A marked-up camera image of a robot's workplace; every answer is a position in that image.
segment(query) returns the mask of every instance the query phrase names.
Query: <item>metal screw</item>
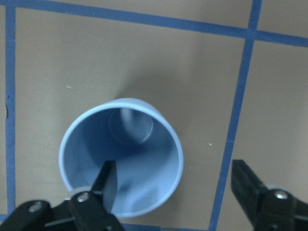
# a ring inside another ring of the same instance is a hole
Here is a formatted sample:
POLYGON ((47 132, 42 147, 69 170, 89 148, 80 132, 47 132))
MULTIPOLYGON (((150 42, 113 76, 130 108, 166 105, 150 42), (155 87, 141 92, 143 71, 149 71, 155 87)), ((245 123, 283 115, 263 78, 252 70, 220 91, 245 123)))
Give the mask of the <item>metal screw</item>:
POLYGON ((36 201, 31 207, 29 208, 30 213, 34 213, 38 210, 40 210, 43 207, 43 204, 41 201, 36 201))
POLYGON ((89 194, 87 192, 84 192, 77 197, 77 201, 78 202, 84 202, 84 201, 88 200, 88 198, 89 198, 89 194))
POLYGON ((282 200, 288 199, 288 194, 285 191, 282 191, 282 190, 275 191, 275 196, 278 199, 282 199, 282 200))
POLYGON ((112 227, 110 225, 106 226, 105 229, 103 231, 111 231, 112 227))

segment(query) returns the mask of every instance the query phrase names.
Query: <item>blue tape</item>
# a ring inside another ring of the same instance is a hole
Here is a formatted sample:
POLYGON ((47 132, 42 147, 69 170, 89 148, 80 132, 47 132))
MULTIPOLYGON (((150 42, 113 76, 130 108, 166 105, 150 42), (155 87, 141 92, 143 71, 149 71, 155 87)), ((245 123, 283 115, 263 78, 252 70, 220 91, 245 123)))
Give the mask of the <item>blue tape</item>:
POLYGON ((242 56, 242 63, 240 67, 240 73, 239 73, 238 82, 236 86, 231 119, 229 123, 229 130, 228 130, 225 150, 224 150, 224 154, 222 158, 222 164, 220 167, 220 174, 219 174, 218 184, 216 188, 216 195, 214 199, 214 205, 213 205, 210 225, 208 228, 209 231, 215 231, 217 228, 217 224, 218 224, 220 209, 222 206, 223 195, 225 192, 229 167, 230 167, 231 158, 232 158, 232 151, 233 151, 236 131, 237 131, 238 123, 239 123, 239 118, 240 118, 240 113, 241 113, 241 108, 242 108, 242 103, 243 103, 243 98, 244 98, 246 80, 248 77, 248 70, 249 70, 249 64, 250 64, 250 60, 252 56, 253 46, 254 46, 253 40, 247 39, 245 41, 244 51, 243 51, 243 56, 242 56))
MULTIPOLYGON (((162 229, 158 226, 147 226, 147 225, 131 225, 131 224, 122 224, 123 228, 126 231, 175 231, 175 229, 162 229)), ((192 229, 177 229, 176 231, 200 231, 192 229)))
POLYGON ((175 29, 196 31, 202 33, 219 34, 225 36, 234 36, 245 38, 246 30, 244 28, 222 26, 211 23, 203 23, 191 20, 163 17, 144 13, 134 13, 106 8, 82 6, 76 4, 41 1, 41 0, 23 0, 23 1, 3 1, 0 4, 22 7, 27 9, 51 11, 57 13, 67 13, 73 15, 110 19, 116 21, 145 24, 151 26, 162 26, 175 29))
POLYGON ((6 188, 8 214, 15 209, 15 19, 16 9, 5 8, 5 120, 6 188))
POLYGON ((256 30, 258 27, 260 12, 261 12, 262 0, 254 0, 251 6, 251 13, 248 22, 248 29, 256 30))
POLYGON ((262 0, 254 0, 252 3, 253 11, 251 11, 249 18, 248 29, 54 1, 0 0, 0 5, 268 41, 285 45, 308 46, 308 38, 257 31, 256 28, 261 11, 262 0))
POLYGON ((267 31, 258 31, 255 40, 265 41, 265 42, 273 42, 280 43, 291 46, 301 46, 308 47, 308 38, 292 36, 292 35, 284 35, 277 34, 267 31))

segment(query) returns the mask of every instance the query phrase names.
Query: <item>tan floor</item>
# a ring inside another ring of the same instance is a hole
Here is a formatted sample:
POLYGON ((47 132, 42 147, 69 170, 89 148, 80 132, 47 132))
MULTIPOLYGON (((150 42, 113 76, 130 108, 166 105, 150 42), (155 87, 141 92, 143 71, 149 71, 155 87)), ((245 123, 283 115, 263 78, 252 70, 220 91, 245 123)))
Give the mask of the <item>tan floor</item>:
MULTIPOLYGON (((239 27, 247 26, 251 7, 251 1, 240 0, 87 4, 239 27)), ((258 28, 307 36, 307 14, 295 16, 306 3, 277 5, 264 2, 258 28)), ((60 203, 67 190, 58 150, 68 126, 94 106, 136 97, 155 106, 174 127, 185 165, 179 187, 165 204, 122 221, 207 229, 243 45, 239 38, 17 9, 16 204, 39 198, 60 203)), ((266 183, 308 202, 307 61, 306 48, 255 42, 233 157, 244 159, 266 183)), ((0 193, 5 196, 2 164, 0 193)), ((0 204, 0 211, 5 208, 0 204)), ((218 230, 251 229, 228 179, 218 230)))
POLYGON ((0 6, 0 213, 7 213, 5 174, 5 8, 0 6))

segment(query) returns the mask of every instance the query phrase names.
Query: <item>blue cup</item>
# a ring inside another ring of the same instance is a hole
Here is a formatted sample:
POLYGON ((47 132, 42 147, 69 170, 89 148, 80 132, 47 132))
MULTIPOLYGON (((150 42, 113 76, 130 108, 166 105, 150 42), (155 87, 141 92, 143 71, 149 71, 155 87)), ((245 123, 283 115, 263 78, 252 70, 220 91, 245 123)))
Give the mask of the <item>blue cup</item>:
POLYGON ((118 189, 112 213, 146 214, 175 191, 183 151, 171 125, 148 103, 122 98, 94 107, 66 131, 59 151, 62 179, 71 191, 91 186, 103 164, 115 160, 118 189))

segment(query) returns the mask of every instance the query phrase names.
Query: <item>cup rim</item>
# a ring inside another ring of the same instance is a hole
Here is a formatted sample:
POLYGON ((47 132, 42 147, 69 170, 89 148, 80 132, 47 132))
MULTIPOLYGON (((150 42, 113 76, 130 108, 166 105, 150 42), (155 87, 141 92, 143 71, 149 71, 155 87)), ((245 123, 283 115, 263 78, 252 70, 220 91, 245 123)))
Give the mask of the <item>cup rim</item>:
POLYGON ((158 122, 160 122, 167 129, 167 131, 170 133, 170 135, 171 135, 171 137, 172 137, 172 139, 173 139, 173 141, 176 145, 176 148, 178 150, 179 166, 178 166, 177 176, 176 176, 176 179, 174 180, 172 186, 168 190, 168 192, 159 201, 157 201, 156 203, 154 203, 150 207, 147 207, 146 209, 136 211, 136 212, 126 212, 126 213, 121 213, 121 214, 115 213, 115 215, 119 218, 131 218, 131 217, 136 217, 136 216, 146 214, 146 213, 153 211, 154 209, 158 208, 160 205, 162 205, 173 194, 173 192, 177 188, 177 186, 180 182, 180 178, 182 176, 182 172, 183 172, 183 165, 184 165, 183 159, 184 159, 184 157, 183 157, 183 150, 182 150, 180 140, 179 140, 175 130, 172 128, 172 126, 159 113, 159 111, 157 111, 152 105, 148 104, 145 101, 135 99, 135 98, 120 98, 120 99, 112 100, 112 101, 109 101, 107 103, 103 103, 101 105, 93 107, 93 108, 87 110, 86 112, 84 112, 83 114, 81 114, 69 126, 69 128, 67 129, 67 131, 65 132, 65 134, 62 138, 60 150, 59 150, 59 169, 60 169, 60 174, 61 174, 61 177, 64 181, 65 186, 67 187, 67 189, 69 191, 73 190, 73 187, 70 184, 68 177, 67 177, 67 174, 66 174, 65 169, 64 169, 64 150, 65 150, 65 147, 66 147, 66 144, 67 144, 67 141, 68 141, 70 135, 75 130, 75 128, 82 121, 84 121, 86 118, 90 117, 91 115, 93 115, 97 112, 104 111, 104 110, 107 110, 107 109, 115 109, 115 108, 129 108, 129 109, 133 109, 133 110, 137 110, 137 111, 146 113, 146 114, 150 115, 151 117, 153 117, 154 119, 156 119, 158 122))

